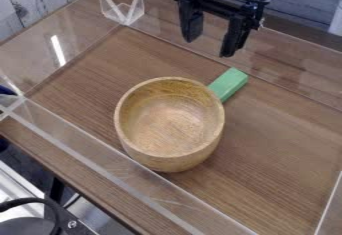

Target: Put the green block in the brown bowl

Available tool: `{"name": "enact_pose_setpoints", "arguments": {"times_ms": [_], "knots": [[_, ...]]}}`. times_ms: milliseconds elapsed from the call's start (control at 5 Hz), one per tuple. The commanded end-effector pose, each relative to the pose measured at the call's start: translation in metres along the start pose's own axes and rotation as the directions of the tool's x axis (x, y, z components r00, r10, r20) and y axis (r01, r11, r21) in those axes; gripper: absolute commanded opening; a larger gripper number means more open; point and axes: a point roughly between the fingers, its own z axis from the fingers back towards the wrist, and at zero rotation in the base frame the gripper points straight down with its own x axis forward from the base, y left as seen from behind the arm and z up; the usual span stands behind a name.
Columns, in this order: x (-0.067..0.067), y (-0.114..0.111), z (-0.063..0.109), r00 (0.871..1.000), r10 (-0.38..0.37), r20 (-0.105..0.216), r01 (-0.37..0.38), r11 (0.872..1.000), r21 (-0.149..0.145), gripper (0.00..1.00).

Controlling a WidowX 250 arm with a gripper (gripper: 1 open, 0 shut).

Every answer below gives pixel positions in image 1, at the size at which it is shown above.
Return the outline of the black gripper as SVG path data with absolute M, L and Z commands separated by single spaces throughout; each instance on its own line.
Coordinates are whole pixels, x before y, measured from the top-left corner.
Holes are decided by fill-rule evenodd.
M 181 30 L 191 43 L 203 32 L 203 13 L 230 19 L 220 56 L 233 57 L 245 46 L 250 30 L 258 30 L 264 22 L 265 7 L 270 0 L 175 0 L 179 7 Z

